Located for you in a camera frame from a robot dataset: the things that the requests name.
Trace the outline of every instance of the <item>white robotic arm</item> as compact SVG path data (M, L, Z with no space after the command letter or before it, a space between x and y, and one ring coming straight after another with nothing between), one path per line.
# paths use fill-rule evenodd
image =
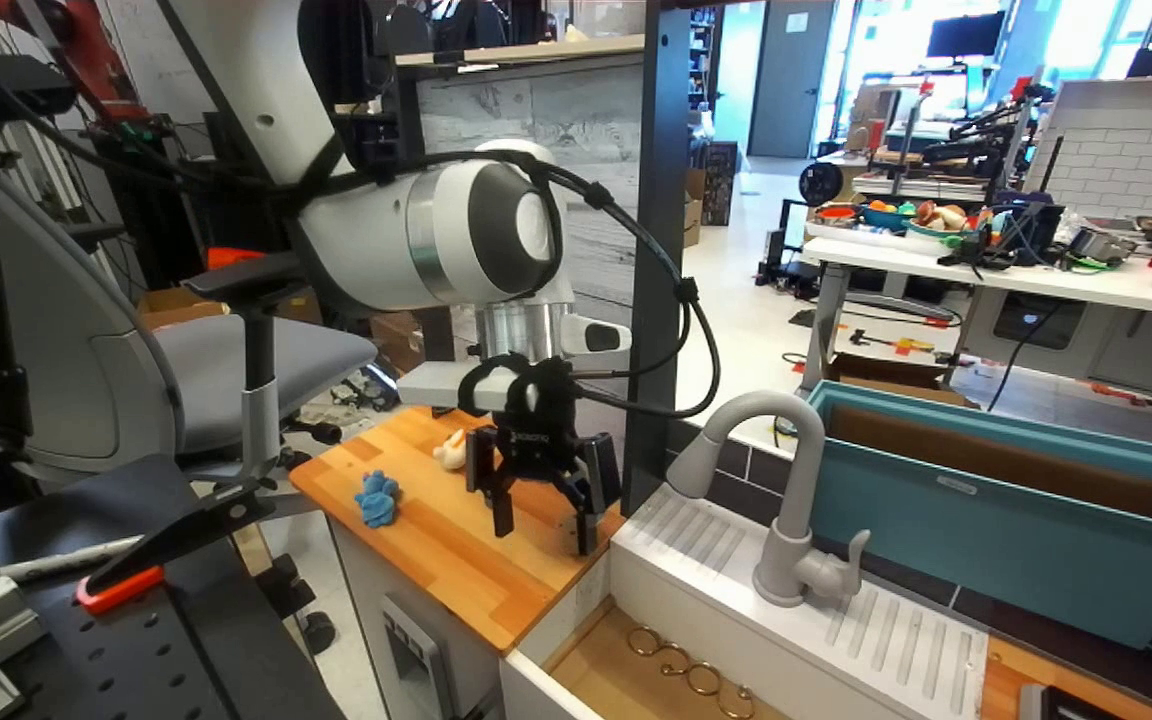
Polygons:
M244 128L276 188L296 188L336 128L300 60L296 0L160 0L208 92ZM356 176L340 156L328 176ZM624 364L628 328L580 320L560 236L536 184L496 160L460 160L308 196L296 216L316 272L364 308L476 304L484 356L576 356ZM404 376L404 400L456 404L472 364ZM480 408L504 404L508 376L480 384Z
M300 256L336 296L360 308L476 308L480 356L424 364L400 380L400 396L492 412L496 424L472 432L464 468L492 504L496 536L512 532L508 484L552 480L572 500L576 544L588 552L620 480L612 440L576 436L572 356L628 356L628 332L572 312L560 272L560 208L548 188L532 184L520 164L456 160L396 172L384 184L304 192L356 180L356 168L336 152L336 128L300 60L300 4L160 4L268 180L296 196L292 232L308 248Z

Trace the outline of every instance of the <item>wall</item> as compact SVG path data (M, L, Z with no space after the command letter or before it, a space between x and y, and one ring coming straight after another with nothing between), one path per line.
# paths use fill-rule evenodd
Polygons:
M572 0L568 8L584 36L640 36L644 32L640 0Z
M1040 188L1064 136L1048 192L1084 216L1152 216L1152 80L1064 84L1040 132L1028 188Z
M176 124L192 128L180 132L184 148L208 148L204 140L204 112L212 112L212 96L204 92L196 68L176 44L160 4L144 0L108 0L100 4L104 28L124 56L124 68L136 84L136 96L148 112L164 112Z

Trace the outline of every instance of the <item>floor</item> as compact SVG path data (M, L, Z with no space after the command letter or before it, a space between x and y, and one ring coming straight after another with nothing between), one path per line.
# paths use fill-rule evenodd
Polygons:
M764 240L776 228L780 200L796 188L800 164L768 164L752 160L736 180L732 220L728 228L704 228L700 244L684 252L684 272L696 276L700 300L716 324L720 360L724 360L724 384L720 400L732 400L740 392L796 392L800 388L800 352L808 348L808 328L792 324L796 312L808 312L812 304L792 300L776 288L756 288L756 264L764 260ZM924 344L948 352L956 344L952 328L920 328L908 316L876 312L876 308L852 308L844 316L844 332L868 332L868 336L920 336ZM972 404L988 404L988 396L1000 384L1000 364L972 364L952 376L952 388L968 396ZM700 396L708 384L708 356L700 344L688 344L680 356L680 404ZM1008 392L1000 396L996 412L1048 420L1048 424L1084 424L1124 436L1148 436L1152 440L1152 412L1128 408L1124 400L1104 400L1088 392L1088 384L1056 380L1044 372L1016 368L1008 380ZM376 412L352 412L324 396L308 408L312 420L340 420L344 432L360 432ZM736 428L736 440L784 452L792 456L792 444L776 436L776 424L748 420ZM340 576L340 560L328 536L328 520L320 512L272 520L264 524L264 540L272 552L296 556L304 580L316 588L316 604L336 620L336 644L316 656L328 688L336 692L340 708L352 720L376 720L384 716L368 648L360 640L360 628L352 620L348 588Z

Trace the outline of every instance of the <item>storage bin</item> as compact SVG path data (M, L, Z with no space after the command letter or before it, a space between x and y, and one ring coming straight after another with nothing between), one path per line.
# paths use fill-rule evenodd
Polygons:
M1152 648L1152 516L1052 488L1000 480L1020 464L1040 484L1108 488L1152 508L1152 444L984 416L972 408L820 384L828 448L812 528L848 540L872 528L872 552L1060 624ZM840 440L844 420L900 424L920 448ZM964 472L920 456L1000 460Z

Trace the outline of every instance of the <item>box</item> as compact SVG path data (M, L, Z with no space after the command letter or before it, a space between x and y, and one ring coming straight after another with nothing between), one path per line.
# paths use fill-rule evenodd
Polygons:
M280 300L276 316L300 320L300 324L324 324L320 296L312 288L300 288Z
M224 316L224 304L204 300L188 288L152 288L140 296L136 316L144 328L188 324L200 316Z
M820 536L872 528L884 560L1152 648L1152 444L844 384L812 404Z
M684 200L684 248L700 244L700 200Z
M948 368L940 368L940 364L900 364L900 360L872 360L872 356L836 352L828 360L824 376L852 384L852 388L888 392L888 396L916 396L928 404L972 408L956 388L944 388Z
M420 364L420 320L412 312L372 312L372 344L376 352L404 376Z
M704 200L704 172L700 172L700 168L688 168L684 188L688 188L688 200Z

